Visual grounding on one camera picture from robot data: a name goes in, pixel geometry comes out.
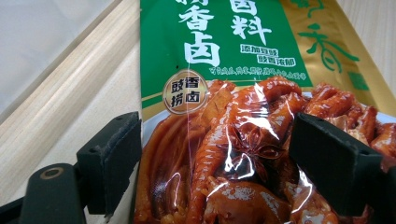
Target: round logo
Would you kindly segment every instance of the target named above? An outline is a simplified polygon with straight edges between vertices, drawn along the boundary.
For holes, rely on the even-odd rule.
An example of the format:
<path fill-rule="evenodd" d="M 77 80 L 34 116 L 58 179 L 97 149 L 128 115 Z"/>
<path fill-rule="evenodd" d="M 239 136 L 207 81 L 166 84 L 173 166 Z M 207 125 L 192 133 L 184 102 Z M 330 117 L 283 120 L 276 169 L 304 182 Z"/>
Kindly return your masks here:
<path fill-rule="evenodd" d="M 207 85 L 204 78 L 190 69 L 171 76 L 163 88 L 163 102 L 174 114 L 185 114 L 205 104 Z"/>

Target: wooden surface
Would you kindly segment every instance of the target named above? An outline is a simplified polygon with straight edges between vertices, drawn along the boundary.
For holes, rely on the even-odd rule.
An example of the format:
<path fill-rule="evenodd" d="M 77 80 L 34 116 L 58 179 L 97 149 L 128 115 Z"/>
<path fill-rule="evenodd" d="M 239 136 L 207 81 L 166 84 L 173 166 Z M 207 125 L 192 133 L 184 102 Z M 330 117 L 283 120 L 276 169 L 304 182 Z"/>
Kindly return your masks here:
<path fill-rule="evenodd" d="M 338 0 L 396 94 L 396 2 Z M 0 125 L 0 204 L 24 195 L 27 178 L 76 152 L 114 117 L 141 112 L 139 1 L 123 0 Z M 132 188 L 110 223 L 127 223 Z M 89 223 L 103 223 L 88 216 Z"/>

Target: circular hole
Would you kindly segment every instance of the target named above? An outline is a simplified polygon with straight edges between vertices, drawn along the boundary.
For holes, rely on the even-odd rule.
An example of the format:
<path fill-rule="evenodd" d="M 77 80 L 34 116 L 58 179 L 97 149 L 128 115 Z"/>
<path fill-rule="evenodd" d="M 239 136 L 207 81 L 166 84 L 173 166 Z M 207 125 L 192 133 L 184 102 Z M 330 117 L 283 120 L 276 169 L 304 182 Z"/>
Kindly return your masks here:
<path fill-rule="evenodd" d="M 43 173 L 41 173 L 40 178 L 41 179 L 52 179 L 55 178 L 59 175 L 61 175 L 64 172 L 64 168 L 62 167 L 54 167 L 54 168 L 50 168 L 46 171 L 44 171 Z"/>

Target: plastic wrap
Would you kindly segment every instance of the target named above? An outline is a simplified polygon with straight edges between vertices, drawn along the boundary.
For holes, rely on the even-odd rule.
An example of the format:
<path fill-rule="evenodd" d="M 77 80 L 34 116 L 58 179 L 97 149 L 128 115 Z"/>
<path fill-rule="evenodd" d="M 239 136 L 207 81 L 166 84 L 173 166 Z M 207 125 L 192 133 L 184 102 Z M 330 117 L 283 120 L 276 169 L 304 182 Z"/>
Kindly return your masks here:
<path fill-rule="evenodd" d="M 394 113 L 395 100 L 383 104 L 376 88 L 387 86 L 334 1 L 141 7 L 145 123 L 134 223 L 370 219 L 370 207 L 336 214 L 288 153 L 303 112 L 395 156 L 394 124 L 383 123 L 396 119 L 378 113 Z"/>
<path fill-rule="evenodd" d="M 369 210 L 362 217 L 337 216 L 290 159 L 288 143 L 298 112 L 327 119 L 373 148 L 382 138 L 394 142 L 379 131 L 391 125 L 380 125 L 376 109 L 325 83 L 303 94 L 283 77 L 240 90 L 212 80 L 207 94 L 198 110 L 160 121 L 146 143 L 134 223 L 368 220 Z M 390 144 L 382 147 L 376 149 L 395 152 Z"/>

